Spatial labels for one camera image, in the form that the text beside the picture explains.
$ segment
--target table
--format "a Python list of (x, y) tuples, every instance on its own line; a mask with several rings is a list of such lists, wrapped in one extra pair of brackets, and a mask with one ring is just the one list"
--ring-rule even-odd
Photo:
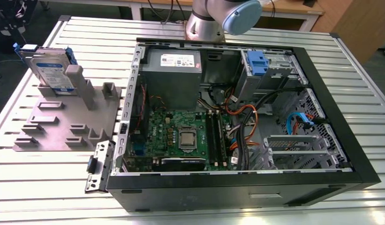
[[(73, 17), (58, 22), (45, 46), (69, 45), (93, 84), (114, 82), (125, 89), (137, 37), (183, 39), (183, 26)], [(306, 48), (383, 182), (309, 207), (127, 213), (110, 194), (85, 194), (91, 152), (11, 149), (41, 95), (39, 81), (28, 70), (0, 114), (0, 222), (385, 224), (385, 97), (344, 43), (325, 33), (266, 29), (252, 29), (241, 36), (226, 35), (226, 41)]]
[[(147, 0), (45, 0), (66, 3), (81, 3), (94, 5), (109, 5), (130, 7), (134, 20), (142, 20), (142, 8), (150, 8)], [(193, 10), (193, 0), (178, 0), (182, 5), (182, 9), (186, 11)], [(170, 9), (171, 0), (151, 0), (153, 7), (161, 9)], [(178, 10), (178, 5), (174, 1), (174, 9)], [(272, 16), (273, 5), (268, 4), (264, 6), (262, 16)], [(306, 7), (302, 5), (302, 1), (297, 0), (278, 0), (276, 1), (276, 17), (301, 19), (304, 23), (300, 31), (310, 31), (318, 17), (325, 13), (318, 3), (314, 7)]]

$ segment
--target ram slot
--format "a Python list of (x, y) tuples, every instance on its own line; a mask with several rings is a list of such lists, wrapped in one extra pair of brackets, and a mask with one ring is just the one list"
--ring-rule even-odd
[(217, 114), (213, 114), (212, 116), (213, 119), (213, 135), (214, 135), (214, 140), (216, 140), (216, 151), (217, 151), (217, 159), (220, 164), (224, 162), (224, 154), (222, 154), (222, 128), (220, 124), (220, 117)]
[(209, 149), (209, 162), (210, 164), (217, 163), (217, 152), (216, 152), (216, 143), (214, 143), (214, 133), (213, 133), (213, 123), (212, 123), (212, 113), (206, 113), (206, 140), (208, 140), (208, 149)]
[(221, 112), (217, 113), (217, 117), (218, 117), (218, 127), (220, 127), (220, 141), (221, 141), (221, 152), (222, 152), (222, 158), (220, 160), (222, 160), (224, 162), (224, 166), (228, 166), (228, 153), (226, 153), (226, 133), (224, 131), (224, 117)]

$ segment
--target metal table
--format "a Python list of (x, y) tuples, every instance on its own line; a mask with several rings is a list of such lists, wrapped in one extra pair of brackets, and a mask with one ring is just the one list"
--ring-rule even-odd
[[(115, 82), (126, 88), (137, 37), (182, 39), (183, 26), (73, 17), (58, 22), (45, 46), (70, 45), (93, 84)], [(11, 149), (41, 94), (39, 81), (28, 70), (0, 114), (0, 221), (385, 224), (385, 97), (344, 43), (324, 33), (264, 29), (253, 29), (237, 37), (226, 35), (226, 39), (228, 42), (306, 48), (383, 182), (309, 207), (127, 213), (110, 194), (83, 192), (91, 152), (15, 152)]]

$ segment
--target cpu socket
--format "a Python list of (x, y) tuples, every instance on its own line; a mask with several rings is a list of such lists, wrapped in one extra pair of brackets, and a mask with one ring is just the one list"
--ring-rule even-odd
[(197, 128), (178, 128), (178, 148), (182, 149), (185, 153), (191, 153), (197, 149)]

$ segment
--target label sticker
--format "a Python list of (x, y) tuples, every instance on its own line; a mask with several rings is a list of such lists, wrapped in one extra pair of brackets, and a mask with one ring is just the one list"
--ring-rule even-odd
[(238, 158), (237, 157), (232, 157), (232, 164), (238, 164)]
[(322, 14), (322, 12), (308, 11), (308, 14), (317, 14), (317, 15), (321, 15), (321, 14)]
[(234, 95), (230, 96), (230, 99), (232, 99), (234, 102), (238, 101), (238, 98), (237, 98)]
[(63, 65), (59, 63), (36, 63), (41, 75), (50, 87), (58, 92), (74, 91), (70, 78), (65, 75)]
[(162, 67), (196, 67), (193, 55), (163, 54), (161, 56)]

